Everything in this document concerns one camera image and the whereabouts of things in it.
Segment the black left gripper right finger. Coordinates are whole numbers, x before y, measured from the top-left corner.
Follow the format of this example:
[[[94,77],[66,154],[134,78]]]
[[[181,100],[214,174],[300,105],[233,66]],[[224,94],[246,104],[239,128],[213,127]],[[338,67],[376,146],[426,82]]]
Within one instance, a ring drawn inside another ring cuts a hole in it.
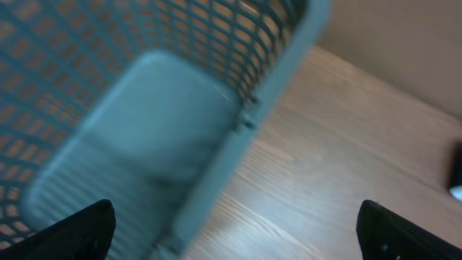
[[[461,249],[372,200],[357,216],[364,260],[461,260]]]

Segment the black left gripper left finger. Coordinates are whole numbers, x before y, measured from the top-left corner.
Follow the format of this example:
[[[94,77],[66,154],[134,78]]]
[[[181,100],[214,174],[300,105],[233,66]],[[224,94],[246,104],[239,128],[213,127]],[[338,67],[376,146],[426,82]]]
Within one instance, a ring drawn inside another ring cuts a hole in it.
[[[113,205],[102,199],[1,250],[1,260],[105,260],[115,228]]]

